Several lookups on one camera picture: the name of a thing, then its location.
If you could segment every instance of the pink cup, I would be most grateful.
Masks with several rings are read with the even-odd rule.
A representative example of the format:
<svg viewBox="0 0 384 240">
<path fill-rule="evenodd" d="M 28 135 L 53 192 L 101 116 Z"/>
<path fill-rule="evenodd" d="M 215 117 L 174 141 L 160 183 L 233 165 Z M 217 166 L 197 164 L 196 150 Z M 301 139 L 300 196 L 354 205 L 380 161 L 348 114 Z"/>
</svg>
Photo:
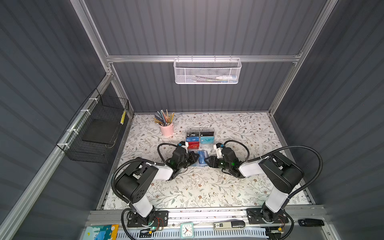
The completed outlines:
<svg viewBox="0 0 384 240">
<path fill-rule="evenodd" d="M 172 136 L 173 134 L 173 123 L 171 123 L 170 125 L 166 126 L 166 127 L 163 127 L 163 126 L 160 126 L 161 128 L 161 132 L 164 136 L 166 137 L 169 137 L 169 136 Z"/>
</svg>

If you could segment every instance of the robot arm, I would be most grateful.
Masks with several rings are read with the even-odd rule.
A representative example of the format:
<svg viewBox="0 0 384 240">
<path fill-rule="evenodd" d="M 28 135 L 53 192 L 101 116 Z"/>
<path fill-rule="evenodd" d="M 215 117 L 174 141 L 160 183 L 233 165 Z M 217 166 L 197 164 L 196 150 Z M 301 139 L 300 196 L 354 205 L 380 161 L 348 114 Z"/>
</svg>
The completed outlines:
<svg viewBox="0 0 384 240">
<path fill-rule="evenodd" d="M 205 159 L 210 167 L 221 168 L 223 172 L 237 178 L 263 173 L 267 175 L 274 187 L 262 206 L 263 220 L 267 223 L 277 220 L 288 203 L 289 194 L 303 178 L 302 170 L 280 152 L 262 159 L 240 162 L 235 152 L 230 147 L 225 147 L 225 144 L 214 145 L 214 150 L 217 156 Z"/>
<path fill-rule="evenodd" d="M 139 224 L 150 225 L 155 218 L 155 208 L 145 195 L 152 181 L 172 180 L 181 169 L 192 165 L 199 158 L 199 155 L 193 152 L 188 154 L 187 147 L 187 142 L 180 142 L 165 164 L 138 157 L 125 162 L 115 171 L 111 180 L 112 190 L 137 213 Z M 125 166 L 126 169 L 117 176 Z"/>
<path fill-rule="evenodd" d="M 262 206 L 263 220 L 267 223 L 276 221 L 282 215 L 282 209 L 289 201 L 289 194 L 304 177 L 302 170 L 280 152 L 261 160 L 245 162 L 239 167 L 239 171 L 245 177 L 262 171 L 271 180 L 273 189 Z"/>
</svg>

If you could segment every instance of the metal bracket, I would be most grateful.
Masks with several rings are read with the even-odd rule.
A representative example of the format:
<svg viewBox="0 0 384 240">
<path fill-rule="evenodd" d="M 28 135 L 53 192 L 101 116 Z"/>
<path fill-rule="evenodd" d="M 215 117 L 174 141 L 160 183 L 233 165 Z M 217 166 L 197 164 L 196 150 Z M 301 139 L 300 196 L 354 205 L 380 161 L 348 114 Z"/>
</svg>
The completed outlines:
<svg viewBox="0 0 384 240">
<path fill-rule="evenodd" d="M 78 132 L 78 130 L 76 128 L 67 129 L 67 131 L 70 132 L 70 133 L 73 131 L 73 132 L 76 133 L 76 135 L 79 135 L 79 132 Z"/>
<path fill-rule="evenodd" d="M 247 209 L 247 217 L 248 217 L 249 224 L 266 223 L 263 220 L 263 215 L 260 214 L 260 211 L 261 211 L 261 209 L 255 209 L 255 208 Z M 289 220 L 288 220 L 287 215 L 283 214 L 282 217 L 279 217 L 273 223 L 288 223 L 288 222 L 289 222 Z"/>
<path fill-rule="evenodd" d="M 70 147 L 70 145 L 68 143 L 57 143 L 56 145 L 59 145 L 59 146 L 65 146 L 65 147 Z"/>
<path fill-rule="evenodd" d="M 91 115 L 91 112 L 89 111 L 89 109 L 80 110 L 80 112 L 88 112 L 89 115 Z"/>
<path fill-rule="evenodd" d="M 99 103 L 99 99 L 98 98 L 89 98 L 89 99 L 93 99 L 96 101 L 96 103 Z"/>
<path fill-rule="evenodd" d="M 166 227 L 168 225 L 168 213 L 169 213 L 168 211 L 155 211 L 155 220 L 153 221 L 153 223 L 150 226 L 156 227 L 157 226 L 156 225 L 156 223 L 157 223 L 156 219 L 160 218 L 163 220 L 163 221 L 160 220 L 160 226 Z M 138 219 L 137 214 L 133 214 L 132 212 L 129 212 L 127 215 L 127 218 L 128 218 L 127 227 L 143 227 L 143 226 L 141 226 L 141 224 L 139 224 L 137 222 L 137 219 Z"/>
<path fill-rule="evenodd" d="M 297 55 L 108 55 L 106 59 L 109 63 L 172 63 L 177 59 L 179 61 L 184 58 L 188 59 L 211 59 L 211 60 L 225 60 L 228 61 L 231 58 L 240 58 L 244 63 L 296 63 L 300 60 L 300 56 Z"/>
</svg>

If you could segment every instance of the black wire mesh basket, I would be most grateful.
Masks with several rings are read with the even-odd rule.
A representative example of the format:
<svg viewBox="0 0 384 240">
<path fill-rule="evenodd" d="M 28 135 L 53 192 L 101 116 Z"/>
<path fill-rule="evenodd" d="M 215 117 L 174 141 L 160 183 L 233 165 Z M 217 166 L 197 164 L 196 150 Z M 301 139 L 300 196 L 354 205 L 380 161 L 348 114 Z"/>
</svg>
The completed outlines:
<svg viewBox="0 0 384 240">
<path fill-rule="evenodd" d="M 122 122 L 129 120 L 128 110 L 127 99 L 98 95 L 87 110 L 81 110 L 84 113 L 78 123 L 72 129 L 67 128 L 66 131 L 70 131 L 67 141 L 56 144 L 74 161 L 113 162 L 116 152 L 114 149 L 119 145 L 118 136 L 123 127 Z M 95 134 L 105 135 L 106 132 L 104 139 L 108 141 L 92 139 Z"/>
</svg>

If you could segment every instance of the book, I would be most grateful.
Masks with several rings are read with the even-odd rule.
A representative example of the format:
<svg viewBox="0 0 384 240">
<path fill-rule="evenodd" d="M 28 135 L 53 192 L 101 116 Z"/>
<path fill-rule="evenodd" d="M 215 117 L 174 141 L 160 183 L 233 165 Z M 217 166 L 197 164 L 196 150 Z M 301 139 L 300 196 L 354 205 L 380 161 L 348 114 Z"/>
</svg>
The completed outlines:
<svg viewBox="0 0 384 240">
<path fill-rule="evenodd" d="M 118 229 L 118 224 L 87 227 L 83 240 L 116 240 Z"/>
</svg>

